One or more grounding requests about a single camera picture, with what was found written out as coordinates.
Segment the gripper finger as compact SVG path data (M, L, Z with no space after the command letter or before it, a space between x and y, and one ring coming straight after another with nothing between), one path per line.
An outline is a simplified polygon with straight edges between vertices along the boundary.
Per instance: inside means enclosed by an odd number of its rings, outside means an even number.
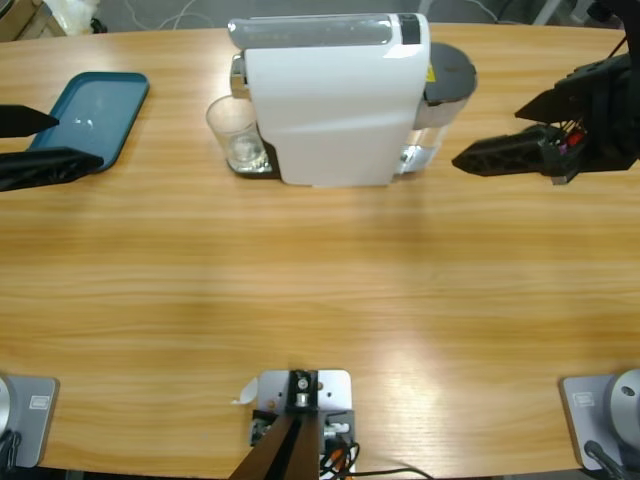
M59 124L59 120L49 114L25 105L0 105L0 137L29 137Z
M69 147L2 153L1 191L70 183L103 165L102 157Z

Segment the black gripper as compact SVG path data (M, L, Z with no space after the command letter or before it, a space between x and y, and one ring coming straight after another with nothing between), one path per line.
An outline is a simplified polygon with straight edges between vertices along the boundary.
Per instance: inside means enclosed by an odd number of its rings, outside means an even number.
M452 165L477 176L626 171L639 159L639 63L630 53L584 65L515 112L536 124L478 140Z

